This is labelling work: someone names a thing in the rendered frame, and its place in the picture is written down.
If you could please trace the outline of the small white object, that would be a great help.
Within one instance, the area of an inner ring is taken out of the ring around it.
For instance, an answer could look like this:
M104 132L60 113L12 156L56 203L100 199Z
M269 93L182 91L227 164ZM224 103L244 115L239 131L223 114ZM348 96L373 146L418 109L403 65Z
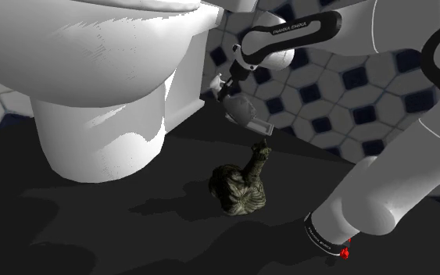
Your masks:
M209 83L209 89L215 95L217 95L221 91L225 83L225 81L221 79L221 76L222 74L218 73Z

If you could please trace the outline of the grey lumpy object flat base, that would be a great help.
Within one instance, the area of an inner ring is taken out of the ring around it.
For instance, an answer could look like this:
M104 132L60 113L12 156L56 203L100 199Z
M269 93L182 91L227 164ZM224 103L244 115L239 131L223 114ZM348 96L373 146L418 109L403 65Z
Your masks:
M222 105L226 114L239 126L266 136L273 133L274 126L258 118L255 106L244 95L227 96Z

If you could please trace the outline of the dark green tortoise figure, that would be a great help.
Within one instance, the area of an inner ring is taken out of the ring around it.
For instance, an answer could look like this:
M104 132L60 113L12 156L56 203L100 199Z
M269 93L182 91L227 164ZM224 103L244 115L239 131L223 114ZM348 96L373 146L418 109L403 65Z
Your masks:
M260 178L272 149L264 138L252 147L252 155L244 168L234 164L216 167L208 182L210 194L220 202L228 216L244 216L263 208L267 202Z

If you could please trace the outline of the white toilet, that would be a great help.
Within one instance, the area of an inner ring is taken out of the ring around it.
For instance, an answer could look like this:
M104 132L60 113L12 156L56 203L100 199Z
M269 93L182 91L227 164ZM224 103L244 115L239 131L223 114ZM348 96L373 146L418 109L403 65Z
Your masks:
M258 0L0 0L0 84L30 98L61 177L119 180L202 108L210 30Z

